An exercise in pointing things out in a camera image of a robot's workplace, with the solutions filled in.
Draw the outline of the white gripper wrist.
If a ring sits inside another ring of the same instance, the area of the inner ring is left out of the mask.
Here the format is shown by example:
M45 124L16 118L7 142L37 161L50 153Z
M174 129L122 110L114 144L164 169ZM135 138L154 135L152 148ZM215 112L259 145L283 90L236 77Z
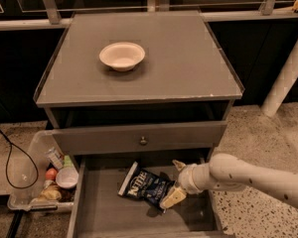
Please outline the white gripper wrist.
M193 170L197 164L186 165L178 160L172 161L173 165L179 172L178 184L173 185L168 191L167 195L162 198L160 207L162 209L169 209L178 204L187 197L187 194L199 194L203 191L199 189L193 180Z

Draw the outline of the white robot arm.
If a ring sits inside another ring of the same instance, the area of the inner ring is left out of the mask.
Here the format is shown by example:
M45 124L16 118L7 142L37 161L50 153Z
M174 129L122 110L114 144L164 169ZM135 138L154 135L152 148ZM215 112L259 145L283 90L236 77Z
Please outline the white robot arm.
M173 164L179 174L160 202L163 209L173 207L188 194L240 190L245 186L298 209L298 174L251 165L229 154L216 154L204 164L185 165L177 160Z

